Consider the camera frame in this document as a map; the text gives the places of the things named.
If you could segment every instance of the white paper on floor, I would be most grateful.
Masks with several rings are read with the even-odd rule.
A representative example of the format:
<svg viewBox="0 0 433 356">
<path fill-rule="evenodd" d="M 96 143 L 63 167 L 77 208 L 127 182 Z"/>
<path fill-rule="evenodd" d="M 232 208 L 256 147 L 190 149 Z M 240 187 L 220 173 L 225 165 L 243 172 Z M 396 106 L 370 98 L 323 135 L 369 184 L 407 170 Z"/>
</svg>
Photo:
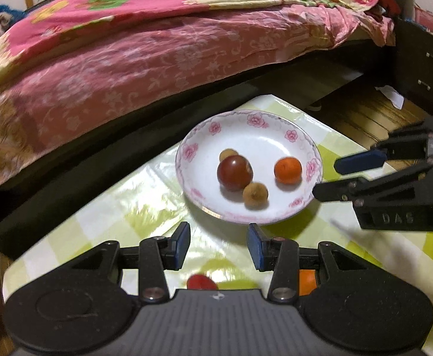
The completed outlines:
<svg viewBox="0 0 433 356">
<path fill-rule="evenodd" d="M 375 88 L 377 91 L 381 91 L 381 93 L 393 103 L 394 107 L 397 109 L 402 109 L 402 105 L 404 104 L 404 96 L 399 94 L 399 92 L 397 92 L 394 88 L 392 88 L 390 85 Z"/>
</svg>

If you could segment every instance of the green and white tablecloth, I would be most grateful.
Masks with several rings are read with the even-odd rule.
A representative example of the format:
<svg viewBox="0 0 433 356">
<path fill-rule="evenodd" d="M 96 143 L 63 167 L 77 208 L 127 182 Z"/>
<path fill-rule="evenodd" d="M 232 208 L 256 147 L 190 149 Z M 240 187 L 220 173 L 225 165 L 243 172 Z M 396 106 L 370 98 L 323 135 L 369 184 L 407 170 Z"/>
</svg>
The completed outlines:
<svg viewBox="0 0 433 356">
<path fill-rule="evenodd" d="M 363 150 L 275 96 L 257 97 L 242 108 L 275 113 L 304 129 L 320 150 L 324 180 L 339 178 L 333 169 L 336 158 Z M 150 236 L 170 236 L 184 220 L 191 225 L 192 241 L 182 270 L 166 271 L 171 293 L 185 287 L 194 273 L 205 273 L 220 289 L 259 287 L 267 293 L 272 274 L 254 269 L 246 248 L 246 227 L 217 220 L 186 202 L 175 176 L 177 148 L 172 147 L 122 179 L 28 250 L 5 273 L 4 299 L 103 241 L 118 240 L 121 247 L 139 245 Z M 391 170 L 385 165 L 365 175 L 373 178 Z M 362 231 L 350 203 L 317 201 L 266 230 L 272 236 L 297 240 L 305 247 L 333 241 L 416 285 L 433 302 L 433 233 Z M 137 293 L 137 272 L 124 272 L 122 286 L 128 293 Z M 424 352 L 433 355 L 433 329 Z"/>
</svg>

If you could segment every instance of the bed frame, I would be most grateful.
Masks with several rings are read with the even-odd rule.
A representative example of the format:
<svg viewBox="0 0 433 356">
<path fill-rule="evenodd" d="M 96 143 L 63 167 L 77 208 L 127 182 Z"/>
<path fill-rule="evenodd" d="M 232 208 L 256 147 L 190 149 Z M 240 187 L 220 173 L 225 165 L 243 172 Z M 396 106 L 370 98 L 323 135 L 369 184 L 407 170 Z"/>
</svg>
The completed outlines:
<svg viewBox="0 0 433 356">
<path fill-rule="evenodd" d="M 406 5 L 406 0 L 397 2 Z M 67 143 L 0 186 L 0 252 L 18 258 L 97 195 L 180 141 L 198 122 L 271 93 L 258 91 L 249 80 L 312 57 L 365 73 L 387 70 L 390 49 L 371 40 L 351 41 L 255 68 L 161 99 Z"/>
</svg>

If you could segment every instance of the floral plate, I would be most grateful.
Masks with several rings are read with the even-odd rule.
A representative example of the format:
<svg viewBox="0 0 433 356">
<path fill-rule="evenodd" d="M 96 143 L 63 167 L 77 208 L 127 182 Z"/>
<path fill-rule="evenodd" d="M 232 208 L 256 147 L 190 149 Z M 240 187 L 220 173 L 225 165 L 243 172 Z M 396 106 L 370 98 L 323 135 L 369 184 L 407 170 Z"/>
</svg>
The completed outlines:
<svg viewBox="0 0 433 356">
<path fill-rule="evenodd" d="M 253 168 L 253 181 L 268 188 L 264 208 L 248 209 L 241 192 L 220 186 L 216 169 L 225 148 L 246 157 Z M 300 184 L 276 182 L 274 165 L 284 157 L 296 157 L 302 164 Z M 180 144 L 175 169 L 192 203 L 224 221 L 244 225 L 268 225 L 297 214 L 314 198 L 312 189 L 322 180 L 322 160 L 310 136 L 287 119 L 252 110 L 225 112 L 197 125 Z"/>
</svg>

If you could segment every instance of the dark wooden cabinet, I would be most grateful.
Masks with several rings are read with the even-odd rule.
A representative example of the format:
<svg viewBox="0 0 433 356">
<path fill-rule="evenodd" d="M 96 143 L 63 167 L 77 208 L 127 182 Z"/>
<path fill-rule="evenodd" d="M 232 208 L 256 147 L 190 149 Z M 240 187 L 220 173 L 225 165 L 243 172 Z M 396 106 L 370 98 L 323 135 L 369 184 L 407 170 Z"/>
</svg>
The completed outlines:
<svg viewBox="0 0 433 356">
<path fill-rule="evenodd" d="M 433 114 L 433 35 L 398 20 L 393 68 L 397 91 Z"/>
</svg>

